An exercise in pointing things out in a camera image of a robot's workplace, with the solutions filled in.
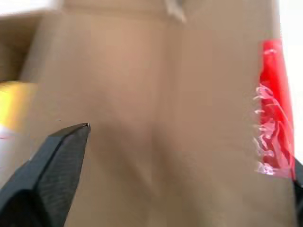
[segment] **yellow object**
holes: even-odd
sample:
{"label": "yellow object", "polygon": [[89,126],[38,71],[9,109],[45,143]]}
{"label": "yellow object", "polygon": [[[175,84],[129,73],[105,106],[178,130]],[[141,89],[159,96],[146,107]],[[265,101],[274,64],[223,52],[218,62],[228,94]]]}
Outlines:
{"label": "yellow object", "polygon": [[0,84],[0,125],[18,131],[27,110],[33,85],[22,82]]}

